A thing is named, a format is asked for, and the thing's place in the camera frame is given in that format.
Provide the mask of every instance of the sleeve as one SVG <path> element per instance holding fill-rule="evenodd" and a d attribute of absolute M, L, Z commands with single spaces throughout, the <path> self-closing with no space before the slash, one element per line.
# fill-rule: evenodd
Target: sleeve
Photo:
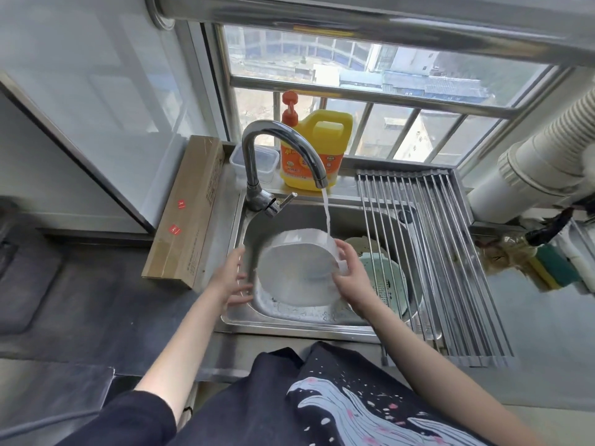
<path fill-rule="evenodd" d="M 160 397 L 130 391 L 56 446 L 163 446 L 174 438 L 174 414 Z"/>

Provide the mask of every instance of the sponge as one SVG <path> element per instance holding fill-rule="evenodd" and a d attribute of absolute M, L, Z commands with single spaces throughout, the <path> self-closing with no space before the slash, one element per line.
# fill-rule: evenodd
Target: sponge
<path fill-rule="evenodd" d="M 581 280 L 574 266 L 551 244 L 538 247 L 529 264 L 553 290 Z"/>

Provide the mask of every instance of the water stream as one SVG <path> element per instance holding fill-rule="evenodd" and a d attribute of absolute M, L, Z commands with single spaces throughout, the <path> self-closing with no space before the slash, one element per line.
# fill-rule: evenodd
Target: water stream
<path fill-rule="evenodd" d="M 331 236 L 331 215 L 328 212 L 328 193 L 327 189 L 323 188 L 323 203 L 324 203 L 324 213 L 327 216 L 327 234 Z"/>

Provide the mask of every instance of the hand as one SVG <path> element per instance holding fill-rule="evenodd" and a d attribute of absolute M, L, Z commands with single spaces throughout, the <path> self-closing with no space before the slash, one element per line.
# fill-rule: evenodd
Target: hand
<path fill-rule="evenodd" d="M 339 258 L 346 260 L 349 269 L 349 273 L 345 276 L 333 274 L 335 285 L 337 285 L 341 296 L 349 302 L 353 311 L 367 319 L 373 310 L 384 306 L 384 303 L 374 292 L 368 273 L 355 249 L 341 239 L 335 239 L 335 244 L 338 247 Z"/>
<path fill-rule="evenodd" d="M 252 296 L 242 296 L 241 292 L 252 288 L 251 283 L 239 283 L 248 275 L 238 273 L 242 264 L 243 247 L 235 248 L 227 255 L 225 263 L 219 267 L 211 277 L 205 292 L 213 292 L 221 302 L 222 310 L 227 306 L 241 305 L 252 300 Z"/>

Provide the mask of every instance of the faucet spout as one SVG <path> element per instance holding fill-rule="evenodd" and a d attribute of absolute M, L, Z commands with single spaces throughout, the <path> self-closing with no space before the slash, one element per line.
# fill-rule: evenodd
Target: faucet spout
<path fill-rule="evenodd" d="M 276 198 L 265 191 L 258 181 L 257 161 L 254 152 L 254 140 L 260 134 L 268 134 L 285 142 L 300 154 L 312 172 L 312 177 L 319 189 L 328 186 L 327 172 L 323 161 L 316 150 L 301 134 L 291 127 L 274 120 L 256 120 L 249 124 L 242 135 L 242 151 L 246 165 L 246 202 L 253 211 L 266 211 L 271 217 L 276 215 L 281 207 Z"/>

